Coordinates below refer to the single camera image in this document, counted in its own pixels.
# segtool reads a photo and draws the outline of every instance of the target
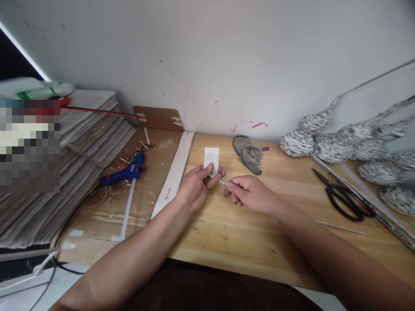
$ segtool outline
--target red wire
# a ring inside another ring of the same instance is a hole
[[[146,119],[148,121],[153,121],[153,122],[157,122],[157,123],[160,123],[160,124],[169,125],[171,127],[174,127],[176,129],[178,129],[179,131],[184,132],[184,130],[182,130],[180,127],[177,127],[176,125],[164,123],[164,122],[157,121],[157,120],[153,120],[153,119],[149,119],[149,118],[146,118],[146,117],[136,116],[134,114],[124,114],[124,113],[115,112],[115,111],[107,111],[107,110],[99,110],[99,109],[90,109],[90,108],[79,108],[79,107],[68,107],[68,106],[62,106],[61,109],[71,109],[71,110],[81,110],[81,111],[91,111],[91,112],[102,112],[102,113],[108,113],[108,114],[118,114],[118,115],[124,115],[124,116],[129,116],[129,117],[136,117],[137,119]]]

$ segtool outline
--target forearm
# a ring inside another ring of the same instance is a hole
[[[56,310],[119,307],[156,273],[192,216],[191,209],[170,202],[143,229],[97,261],[54,305]]]
[[[350,310],[406,310],[415,291],[373,258],[282,201],[273,215]]]

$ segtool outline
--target woven paper ball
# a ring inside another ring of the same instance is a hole
[[[369,161],[382,159],[387,153],[388,149],[385,147],[385,142],[377,139],[362,140],[353,145],[354,152],[352,160]]]
[[[415,152],[413,151],[393,154],[391,161],[404,171],[415,171]]]
[[[389,187],[379,191],[379,197],[398,213],[415,217],[415,191],[403,187]]]
[[[336,134],[325,134],[316,138],[313,154],[327,163],[344,163],[353,155],[353,145],[342,141]]]
[[[337,132],[337,135],[341,140],[355,144],[373,137],[373,125],[372,121],[346,125]]]
[[[340,96],[337,96],[329,107],[317,114],[309,114],[301,119],[300,130],[316,135],[322,132],[329,124],[330,114],[334,107],[337,105]]]
[[[314,150],[314,139],[309,133],[295,130],[281,137],[280,147],[289,156],[309,156]]]
[[[374,129],[374,136],[384,142],[392,141],[406,135],[404,129],[406,124],[385,124]]]
[[[361,177],[373,184],[395,186],[403,182],[402,170],[388,161],[369,161],[358,167]]]

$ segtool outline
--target dark clothing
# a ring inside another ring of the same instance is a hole
[[[295,288],[273,281],[174,261],[123,310],[315,310]]]

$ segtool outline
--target scissors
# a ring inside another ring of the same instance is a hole
[[[332,183],[314,168],[313,171],[318,176],[318,178],[320,178],[327,185],[326,192],[330,202],[332,202],[336,210],[338,210],[344,217],[354,222],[364,221],[364,216],[367,218],[375,217],[375,213],[372,211],[370,206],[366,202],[362,201],[359,197],[357,197],[348,188]],[[350,214],[346,213],[337,204],[335,197],[339,199],[343,204],[345,204],[354,214],[356,214],[357,217],[353,217]]]

